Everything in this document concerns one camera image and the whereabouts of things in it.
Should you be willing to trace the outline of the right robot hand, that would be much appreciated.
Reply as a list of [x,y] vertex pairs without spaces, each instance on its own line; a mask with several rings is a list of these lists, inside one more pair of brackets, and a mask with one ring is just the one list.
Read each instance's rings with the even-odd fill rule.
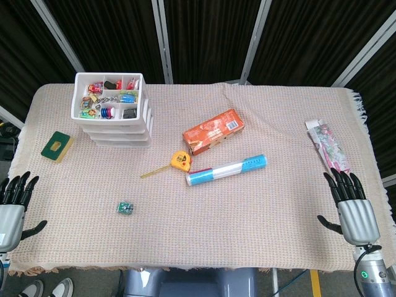
[[363,185],[353,173],[330,169],[324,173],[333,197],[339,224],[331,223],[322,215],[317,219],[325,228],[342,235],[353,246],[374,244],[380,237],[374,209],[366,198]]

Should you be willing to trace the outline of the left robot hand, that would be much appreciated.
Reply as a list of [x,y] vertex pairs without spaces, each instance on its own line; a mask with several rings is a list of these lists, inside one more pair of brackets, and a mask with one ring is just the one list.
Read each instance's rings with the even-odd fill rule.
[[39,180],[38,176],[29,179],[30,172],[1,182],[1,253],[13,251],[21,241],[37,235],[47,225],[42,220],[34,228],[25,230],[25,214],[32,192]]

